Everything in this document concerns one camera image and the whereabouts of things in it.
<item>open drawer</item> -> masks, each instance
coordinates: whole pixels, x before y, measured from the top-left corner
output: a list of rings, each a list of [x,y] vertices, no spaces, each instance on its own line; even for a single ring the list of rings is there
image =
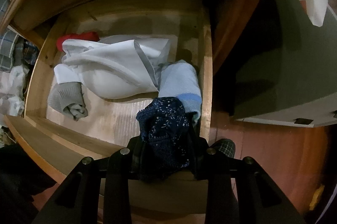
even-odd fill
[[[84,156],[108,157],[139,135],[135,116],[157,93],[122,100],[101,99],[82,86],[89,115],[71,120],[47,106],[60,62],[58,37],[96,31],[99,36],[132,34],[175,35],[176,60],[198,68],[202,113],[197,133],[207,141],[212,104],[212,41],[208,11],[202,0],[95,0],[64,11],[46,38],[29,84],[25,117],[6,117],[11,131],[35,162],[57,182]],[[207,182],[195,181],[187,171],[161,183],[129,181],[130,204],[169,213],[204,213]]]

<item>sock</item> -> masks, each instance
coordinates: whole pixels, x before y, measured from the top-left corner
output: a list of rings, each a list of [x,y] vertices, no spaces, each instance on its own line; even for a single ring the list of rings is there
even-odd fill
[[[62,44],[65,40],[68,40],[68,39],[85,40],[85,41],[93,41],[93,42],[99,41],[98,34],[95,31],[85,32],[82,34],[76,34],[76,33],[67,34],[57,39],[56,47],[58,51],[63,51]]]
[[[88,115],[78,82],[56,84],[48,96],[48,105],[76,121]]]
[[[184,60],[166,64],[161,69],[158,97],[178,98],[186,113],[194,113],[192,122],[196,125],[201,115],[201,92],[194,67]]]

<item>red sock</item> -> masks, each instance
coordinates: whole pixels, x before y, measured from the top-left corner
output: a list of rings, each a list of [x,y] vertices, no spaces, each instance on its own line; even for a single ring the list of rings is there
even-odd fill
[[[59,37],[56,41],[56,47],[59,51],[63,51],[62,44],[67,39],[77,39],[77,40],[85,40],[85,41],[93,41],[93,42],[99,41],[98,34],[95,31],[85,32],[82,34],[76,34],[76,33],[67,34],[67,35]]]

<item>gray sock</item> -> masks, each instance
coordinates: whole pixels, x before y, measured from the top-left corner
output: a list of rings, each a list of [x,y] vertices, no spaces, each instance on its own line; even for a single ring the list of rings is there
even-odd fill
[[[88,115],[78,82],[56,84],[48,96],[48,105],[76,121]]]
[[[193,125],[196,125],[200,118],[202,100],[193,66],[184,60],[164,65],[161,69],[158,97],[178,98],[186,113],[194,113]]]

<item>screw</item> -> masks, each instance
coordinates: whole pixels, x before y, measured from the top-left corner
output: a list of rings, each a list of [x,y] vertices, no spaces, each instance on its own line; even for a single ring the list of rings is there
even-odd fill
[[[128,153],[130,153],[130,149],[122,148],[120,152],[121,152],[122,155],[127,155]]]
[[[214,155],[216,153],[216,150],[214,148],[207,148],[206,152],[210,155]]]
[[[83,164],[89,164],[91,163],[92,158],[91,157],[85,157],[82,159]]]
[[[251,157],[244,157],[243,160],[247,164],[253,164],[254,163],[254,159],[251,158]]]

